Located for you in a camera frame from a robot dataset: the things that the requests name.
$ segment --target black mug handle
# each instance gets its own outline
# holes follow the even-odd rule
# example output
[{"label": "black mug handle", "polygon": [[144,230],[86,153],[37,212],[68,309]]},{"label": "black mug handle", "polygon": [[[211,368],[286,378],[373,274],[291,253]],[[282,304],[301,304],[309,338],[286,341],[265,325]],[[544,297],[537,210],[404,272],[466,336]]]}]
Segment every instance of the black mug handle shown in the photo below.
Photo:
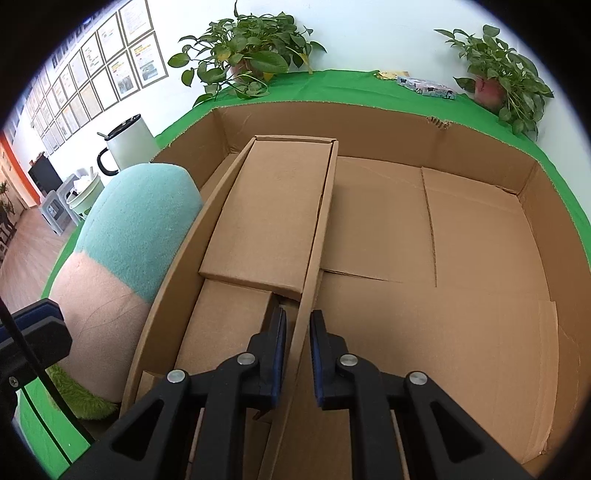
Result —
[{"label": "black mug handle", "polygon": [[101,156],[103,156],[108,151],[109,151],[109,149],[106,147],[100,151],[99,156],[96,157],[96,164],[99,166],[102,173],[104,173],[105,175],[108,175],[109,177],[113,177],[119,173],[119,170],[107,170],[105,168],[105,166],[103,165],[103,162],[101,162],[101,160],[100,160]]}]

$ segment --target bolt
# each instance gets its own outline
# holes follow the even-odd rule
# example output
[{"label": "bolt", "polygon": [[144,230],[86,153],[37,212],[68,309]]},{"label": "bolt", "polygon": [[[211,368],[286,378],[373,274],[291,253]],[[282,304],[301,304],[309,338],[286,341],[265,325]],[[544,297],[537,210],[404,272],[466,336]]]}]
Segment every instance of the bolt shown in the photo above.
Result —
[{"label": "bolt", "polygon": [[241,353],[238,355],[238,363],[241,365],[252,365],[256,360],[256,357],[249,352]]},{"label": "bolt", "polygon": [[410,383],[415,385],[424,385],[427,383],[427,376],[423,372],[413,372],[408,376]]},{"label": "bolt", "polygon": [[185,372],[183,372],[182,370],[171,370],[170,372],[168,372],[168,375],[166,375],[166,380],[168,380],[171,383],[180,383],[184,380],[185,378]]},{"label": "bolt", "polygon": [[344,365],[346,367],[353,367],[357,365],[357,362],[359,360],[356,356],[351,355],[350,353],[346,353],[339,358],[339,361],[341,365]]}]

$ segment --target wooden floor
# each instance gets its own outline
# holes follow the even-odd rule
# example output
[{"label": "wooden floor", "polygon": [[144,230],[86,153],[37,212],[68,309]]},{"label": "wooden floor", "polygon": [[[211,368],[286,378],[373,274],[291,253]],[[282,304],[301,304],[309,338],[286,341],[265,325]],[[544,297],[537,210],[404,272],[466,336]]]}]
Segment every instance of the wooden floor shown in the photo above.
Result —
[{"label": "wooden floor", "polygon": [[0,296],[11,313],[41,298],[57,257],[74,231],[56,235],[37,208],[26,210],[0,268]]}]

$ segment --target gray stool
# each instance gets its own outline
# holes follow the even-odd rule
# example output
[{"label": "gray stool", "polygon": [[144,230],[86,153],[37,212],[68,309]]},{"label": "gray stool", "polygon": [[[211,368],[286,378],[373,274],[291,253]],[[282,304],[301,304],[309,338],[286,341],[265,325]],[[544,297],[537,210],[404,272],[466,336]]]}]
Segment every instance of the gray stool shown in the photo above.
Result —
[{"label": "gray stool", "polygon": [[74,211],[72,211],[66,202],[68,196],[74,189],[74,180],[78,180],[78,176],[75,173],[70,175],[66,181],[60,185],[60,187],[56,190],[56,193],[57,197],[60,199],[61,204],[66,209],[66,212],[68,212],[68,215],[70,215],[70,218],[74,220],[76,225],[78,225],[80,223],[80,217]]},{"label": "gray stool", "polygon": [[70,223],[71,219],[67,210],[61,204],[55,190],[52,190],[47,194],[39,207],[39,210],[55,233],[58,235],[64,233],[64,230],[68,223]]}]

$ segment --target teal and pink plush toy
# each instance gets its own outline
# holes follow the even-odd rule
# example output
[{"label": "teal and pink plush toy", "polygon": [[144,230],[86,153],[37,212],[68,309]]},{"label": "teal and pink plush toy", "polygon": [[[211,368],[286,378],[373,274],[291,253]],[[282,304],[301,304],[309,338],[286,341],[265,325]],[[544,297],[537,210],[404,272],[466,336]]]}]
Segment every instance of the teal and pink plush toy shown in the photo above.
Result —
[{"label": "teal and pink plush toy", "polygon": [[50,374],[79,417],[105,417],[121,402],[152,302],[202,206],[185,169],[140,164],[92,207],[50,293],[73,339]]}]

